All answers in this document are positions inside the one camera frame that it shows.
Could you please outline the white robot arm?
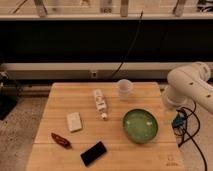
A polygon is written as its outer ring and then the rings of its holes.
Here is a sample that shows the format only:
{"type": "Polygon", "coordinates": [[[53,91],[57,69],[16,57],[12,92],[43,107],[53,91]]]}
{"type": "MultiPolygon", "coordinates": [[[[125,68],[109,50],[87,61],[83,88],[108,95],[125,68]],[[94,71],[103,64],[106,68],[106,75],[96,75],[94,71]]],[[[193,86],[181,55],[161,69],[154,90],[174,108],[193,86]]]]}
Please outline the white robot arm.
{"type": "Polygon", "coordinates": [[[177,67],[167,75],[168,85],[162,93],[162,101],[168,109],[182,107],[188,98],[213,114],[213,86],[210,67],[204,62],[194,62],[177,67]]]}

